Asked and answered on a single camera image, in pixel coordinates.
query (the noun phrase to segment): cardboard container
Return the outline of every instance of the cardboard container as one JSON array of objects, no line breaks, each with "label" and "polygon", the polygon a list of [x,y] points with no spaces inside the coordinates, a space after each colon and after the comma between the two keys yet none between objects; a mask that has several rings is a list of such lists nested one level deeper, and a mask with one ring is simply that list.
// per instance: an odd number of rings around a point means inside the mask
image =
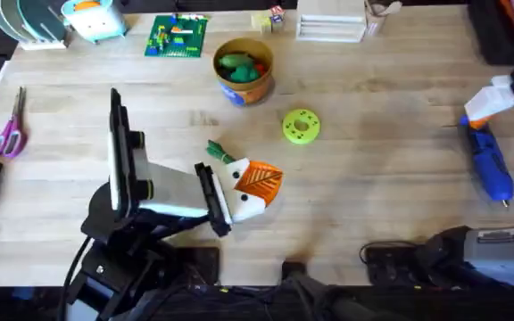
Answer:
[{"label": "cardboard container", "polygon": [[[244,84],[234,83],[223,78],[220,73],[220,58],[226,54],[247,53],[265,67],[265,74]],[[223,44],[213,56],[213,70],[217,75],[223,93],[236,105],[257,103],[267,95],[273,84],[273,53],[261,41],[250,38],[236,38]]]}]

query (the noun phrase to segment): green lego plate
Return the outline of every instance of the green lego plate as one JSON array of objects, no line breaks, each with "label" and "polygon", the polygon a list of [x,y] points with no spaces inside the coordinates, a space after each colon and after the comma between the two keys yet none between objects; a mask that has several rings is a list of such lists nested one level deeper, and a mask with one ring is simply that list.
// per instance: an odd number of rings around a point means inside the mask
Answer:
[{"label": "green lego plate", "polygon": [[146,57],[200,57],[207,17],[180,14],[178,23],[170,15],[157,16],[146,44]]}]

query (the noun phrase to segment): black floor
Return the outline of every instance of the black floor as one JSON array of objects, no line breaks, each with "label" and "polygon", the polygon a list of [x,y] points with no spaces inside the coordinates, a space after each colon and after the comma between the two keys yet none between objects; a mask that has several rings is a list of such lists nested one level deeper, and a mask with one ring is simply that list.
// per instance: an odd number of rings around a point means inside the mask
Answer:
[{"label": "black floor", "polygon": [[[393,312],[413,321],[514,321],[514,289],[472,292],[346,289],[370,309]],[[32,300],[13,299],[11,292],[0,289],[0,321],[54,319],[58,288],[37,288]],[[227,294],[200,299],[182,292],[164,303],[152,320],[300,321],[306,318],[296,294],[285,290],[266,301]]]}]

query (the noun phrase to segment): teal toy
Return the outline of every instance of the teal toy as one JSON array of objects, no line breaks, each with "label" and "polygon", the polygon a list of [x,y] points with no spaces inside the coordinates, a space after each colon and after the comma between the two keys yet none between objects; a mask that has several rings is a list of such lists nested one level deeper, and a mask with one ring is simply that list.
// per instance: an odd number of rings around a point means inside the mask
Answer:
[{"label": "teal toy", "polygon": [[253,59],[247,53],[231,53],[220,58],[220,65],[230,69],[242,65],[253,66]]},{"label": "teal toy", "polygon": [[253,66],[242,65],[237,67],[229,77],[236,83],[248,83],[257,80],[259,76],[259,71]]}]

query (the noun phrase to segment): green toy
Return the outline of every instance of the green toy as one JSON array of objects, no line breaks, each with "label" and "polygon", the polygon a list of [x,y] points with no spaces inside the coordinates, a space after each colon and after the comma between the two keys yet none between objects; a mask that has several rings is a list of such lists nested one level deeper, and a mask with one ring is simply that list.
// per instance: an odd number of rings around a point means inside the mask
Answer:
[{"label": "green toy", "polygon": [[223,161],[226,164],[236,161],[233,157],[231,157],[231,155],[229,155],[223,150],[223,147],[221,147],[219,143],[215,143],[212,140],[207,141],[207,147],[205,148],[205,150],[211,156],[215,157],[220,161]]},{"label": "green toy", "polygon": [[253,59],[247,53],[230,53],[220,58],[220,65],[230,69],[243,65],[253,66]]},{"label": "green toy", "polygon": [[320,119],[314,112],[300,109],[289,112],[283,119],[283,134],[293,144],[308,144],[320,132]]},{"label": "green toy", "polygon": [[[148,57],[200,57],[207,18],[199,14],[161,15],[154,19],[145,56]],[[193,30],[191,34],[175,36],[173,27]]]},{"label": "green toy", "polygon": [[259,78],[259,71],[253,66],[241,65],[229,76],[236,83],[248,83]]}]

